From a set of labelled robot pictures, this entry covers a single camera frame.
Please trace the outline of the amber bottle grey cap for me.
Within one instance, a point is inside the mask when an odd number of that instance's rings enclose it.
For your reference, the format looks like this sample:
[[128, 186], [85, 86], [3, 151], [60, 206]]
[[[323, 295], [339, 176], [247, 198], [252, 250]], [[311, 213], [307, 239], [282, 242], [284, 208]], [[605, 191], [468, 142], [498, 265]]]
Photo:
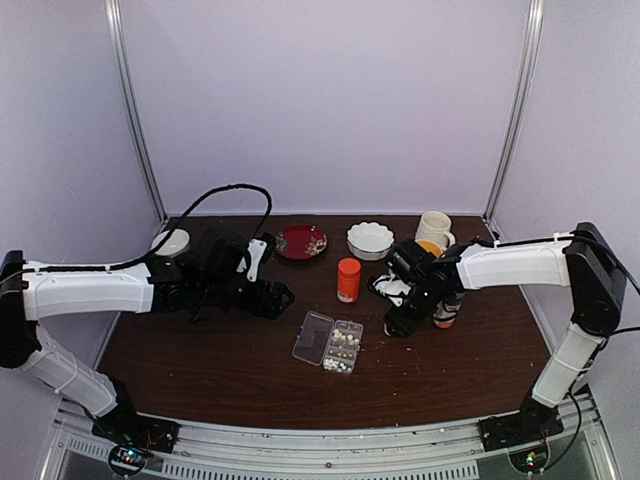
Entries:
[[440, 329], [448, 329], [453, 326], [458, 317], [463, 297], [460, 295], [450, 296], [442, 300], [434, 314], [432, 320], [434, 325]]

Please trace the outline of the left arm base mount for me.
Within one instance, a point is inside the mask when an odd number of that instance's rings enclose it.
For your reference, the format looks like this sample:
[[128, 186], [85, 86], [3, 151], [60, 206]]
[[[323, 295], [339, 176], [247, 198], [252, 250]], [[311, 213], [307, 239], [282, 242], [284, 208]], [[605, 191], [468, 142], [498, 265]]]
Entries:
[[179, 425], [174, 421], [148, 416], [138, 416], [132, 421], [96, 419], [91, 432], [117, 445], [136, 447], [143, 451], [172, 453]]

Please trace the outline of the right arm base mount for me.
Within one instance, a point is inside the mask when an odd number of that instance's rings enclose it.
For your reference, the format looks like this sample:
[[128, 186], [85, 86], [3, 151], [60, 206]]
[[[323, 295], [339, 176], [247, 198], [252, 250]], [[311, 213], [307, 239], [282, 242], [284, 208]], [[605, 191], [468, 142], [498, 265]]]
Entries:
[[564, 431], [557, 407], [488, 417], [478, 422], [478, 428], [486, 452], [543, 442]]

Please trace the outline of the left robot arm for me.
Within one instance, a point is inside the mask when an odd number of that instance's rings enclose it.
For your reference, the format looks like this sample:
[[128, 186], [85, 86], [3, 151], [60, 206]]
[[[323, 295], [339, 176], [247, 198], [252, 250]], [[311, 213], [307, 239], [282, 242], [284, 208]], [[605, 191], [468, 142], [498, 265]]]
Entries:
[[143, 258], [123, 264], [47, 265], [10, 251], [1, 264], [1, 366], [32, 373], [121, 443], [133, 444], [144, 424], [126, 387], [79, 361], [40, 320], [98, 312], [196, 316], [202, 308], [274, 320], [295, 296], [259, 276], [273, 247], [268, 234], [245, 239], [210, 229], [193, 244], [177, 229], [157, 235]]

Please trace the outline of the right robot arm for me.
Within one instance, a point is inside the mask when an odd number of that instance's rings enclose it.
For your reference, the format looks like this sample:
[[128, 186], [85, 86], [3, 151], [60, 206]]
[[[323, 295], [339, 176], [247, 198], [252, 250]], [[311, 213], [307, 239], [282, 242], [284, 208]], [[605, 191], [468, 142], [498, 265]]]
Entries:
[[384, 316], [391, 337], [407, 338], [439, 313], [453, 320], [468, 291], [520, 285], [570, 289], [568, 327], [513, 419], [513, 433], [526, 442], [550, 426], [551, 412], [617, 331], [631, 281], [590, 222], [542, 239], [455, 244], [441, 256], [406, 240], [387, 255], [386, 265], [388, 274], [371, 279], [369, 287], [392, 304]]

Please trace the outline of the clear pill organizer box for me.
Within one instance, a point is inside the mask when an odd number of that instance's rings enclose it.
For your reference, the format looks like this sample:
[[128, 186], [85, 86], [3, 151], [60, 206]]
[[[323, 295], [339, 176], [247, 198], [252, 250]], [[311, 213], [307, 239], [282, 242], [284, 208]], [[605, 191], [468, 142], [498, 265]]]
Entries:
[[[330, 337], [332, 331], [335, 328], [341, 330], [361, 330], [362, 337], [364, 334], [364, 326], [361, 323], [341, 319], [333, 319], [326, 315], [314, 311], [309, 311], [306, 313], [304, 321], [298, 331], [298, 335], [292, 349], [292, 357], [309, 365], [321, 366], [323, 368], [323, 360], [325, 358], [337, 358], [334, 356], [330, 356], [327, 353]], [[344, 359], [345, 361], [353, 365], [353, 371], [356, 365], [358, 354], [361, 349], [361, 345], [362, 339], [359, 351], [354, 359]]]

